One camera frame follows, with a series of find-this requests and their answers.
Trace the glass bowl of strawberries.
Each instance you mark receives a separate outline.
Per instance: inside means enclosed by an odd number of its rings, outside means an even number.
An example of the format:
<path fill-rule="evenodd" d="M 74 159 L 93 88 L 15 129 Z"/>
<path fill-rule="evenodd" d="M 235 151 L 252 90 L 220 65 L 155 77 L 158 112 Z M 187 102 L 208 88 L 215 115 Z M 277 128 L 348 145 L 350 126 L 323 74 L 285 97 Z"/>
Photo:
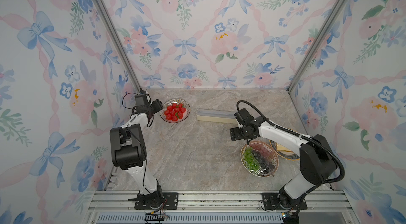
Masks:
<path fill-rule="evenodd" d="M 190 105 L 186 100 L 171 99 L 163 104 L 160 116 L 164 121 L 174 124 L 188 118 L 190 111 Z"/>

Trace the cream plastic wrap dispenser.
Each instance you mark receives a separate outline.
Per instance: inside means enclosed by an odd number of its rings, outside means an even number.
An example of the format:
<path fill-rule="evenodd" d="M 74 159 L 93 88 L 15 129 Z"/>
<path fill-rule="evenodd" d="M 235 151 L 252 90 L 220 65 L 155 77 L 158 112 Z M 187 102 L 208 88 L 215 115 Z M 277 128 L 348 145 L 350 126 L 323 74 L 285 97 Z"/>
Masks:
<path fill-rule="evenodd" d="M 198 121 L 217 122 L 222 124 L 234 125 L 238 124 L 232 111 L 198 109 L 196 111 L 196 117 Z"/>

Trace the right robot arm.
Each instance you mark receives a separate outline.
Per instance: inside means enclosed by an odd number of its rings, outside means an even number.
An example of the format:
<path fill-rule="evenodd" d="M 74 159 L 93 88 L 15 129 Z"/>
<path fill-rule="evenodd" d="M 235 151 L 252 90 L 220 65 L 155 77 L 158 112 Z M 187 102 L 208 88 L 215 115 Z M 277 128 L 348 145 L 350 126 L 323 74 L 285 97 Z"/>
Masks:
<path fill-rule="evenodd" d="M 339 182 L 345 177 L 345 168 L 325 137 L 300 134 L 272 122 L 262 113 L 259 115 L 255 118 L 245 108 L 238 110 L 234 117 L 239 126 L 230 129 L 230 137 L 232 141 L 262 137 L 299 156 L 300 172 L 279 191 L 281 207 L 298 207 L 307 194 L 322 184 Z"/>

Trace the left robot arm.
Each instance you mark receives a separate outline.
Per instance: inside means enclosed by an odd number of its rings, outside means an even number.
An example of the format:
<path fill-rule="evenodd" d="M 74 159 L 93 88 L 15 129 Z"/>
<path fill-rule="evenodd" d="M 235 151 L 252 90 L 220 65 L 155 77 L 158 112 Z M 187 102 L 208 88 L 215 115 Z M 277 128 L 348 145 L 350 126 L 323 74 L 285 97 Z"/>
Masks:
<path fill-rule="evenodd" d="M 158 180 L 148 169 L 147 147 L 142 130 L 152 126 L 154 115 L 163 109 L 146 91 L 134 93 L 135 106 L 127 122 L 110 130 L 112 162 L 127 172 L 139 187 L 135 209 L 159 209 L 164 196 Z"/>

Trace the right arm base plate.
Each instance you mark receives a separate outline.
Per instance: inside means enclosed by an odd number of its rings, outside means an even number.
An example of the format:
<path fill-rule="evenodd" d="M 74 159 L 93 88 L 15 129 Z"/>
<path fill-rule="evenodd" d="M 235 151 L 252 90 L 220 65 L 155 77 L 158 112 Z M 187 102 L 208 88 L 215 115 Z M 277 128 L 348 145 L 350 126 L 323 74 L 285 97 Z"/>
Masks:
<path fill-rule="evenodd" d="M 307 194 L 301 195 L 298 199 L 292 199 L 287 194 L 279 192 L 261 193 L 261 207 L 263 210 L 307 210 L 308 206 L 305 200 Z"/>

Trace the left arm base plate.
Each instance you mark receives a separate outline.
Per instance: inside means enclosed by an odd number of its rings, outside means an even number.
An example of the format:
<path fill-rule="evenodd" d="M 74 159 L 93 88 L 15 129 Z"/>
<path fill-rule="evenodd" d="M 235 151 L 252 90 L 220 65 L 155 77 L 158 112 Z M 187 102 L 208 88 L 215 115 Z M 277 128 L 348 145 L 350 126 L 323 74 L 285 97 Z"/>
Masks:
<path fill-rule="evenodd" d="M 134 202 L 135 210 L 177 210 L 179 193 L 157 191 L 148 195 L 138 194 Z"/>

